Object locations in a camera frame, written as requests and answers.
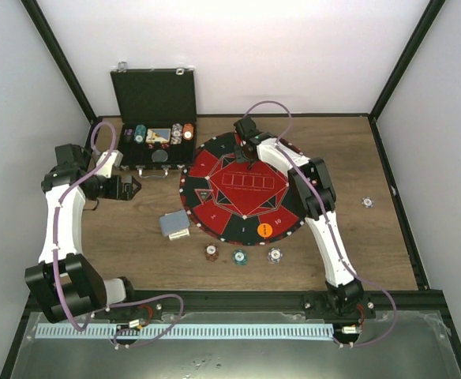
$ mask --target orange poker chip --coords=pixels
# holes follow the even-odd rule
[[[183,139],[184,140],[191,140],[193,138],[193,125],[192,124],[185,124],[183,126]]]

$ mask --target blue poker chip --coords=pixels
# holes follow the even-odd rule
[[[283,257],[283,253],[280,249],[273,247],[268,251],[268,261],[270,263],[278,263]]]
[[[136,130],[134,132],[134,140],[140,144],[144,142],[144,138],[146,137],[146,126],[143,124],[136,126]]]
[[[248,261],[245,251],[241,249],[234,251],[232,254],[232,259],[234,260],[235,264],[241,266],[246,265],[246,262]]]

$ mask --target clear plastic panel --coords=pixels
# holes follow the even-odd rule
[[[166,315],[165,322],[171,321]],[[361,340],[383,333],[392,313],[365,321]],[[405,378],[461,377],[438,313],[399,312],[395,331],[371,347],[339,349],[333,342],[302,340],[160,340],[116,351],[109,340],[36,339],[46,322],[33,313],[13,378]],[[282,313],[192,313],[187,324],[298,324],[302,315]]]

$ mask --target white wall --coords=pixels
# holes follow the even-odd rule
[[[39,0],[97,114],[119,114],[109,72],[120,60],[195,66],[202,114],[265,98],[294,112],[369,112],[427,3]]]
[[[88,122],[20,1],[0,0],[0,372],[25,305],[47,209],[54,147],[84,143]]]
[[[461,339],[461,0],[446,2],[378,123],[429,281]]]

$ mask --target black cable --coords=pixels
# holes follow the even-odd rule
[[[92,152],[88,149],[88,148],[85,148],[83,146],[80,146],[81,147],[81,151],[82,152],[86,152],[89,156],[90,156],[90,159],[92,160],[92,162],[94,163],[94,167],[97,166],[97,161],[96,161],[96,158],[94,157],[94,155],[92,154]]]
[[[88,208],[88,209],[84,209],[83,211],[95,211],[97,209],[97,207],[99,207],[99,199],[96,199],[97,203],[96,203],[96,206],[94,208]]]

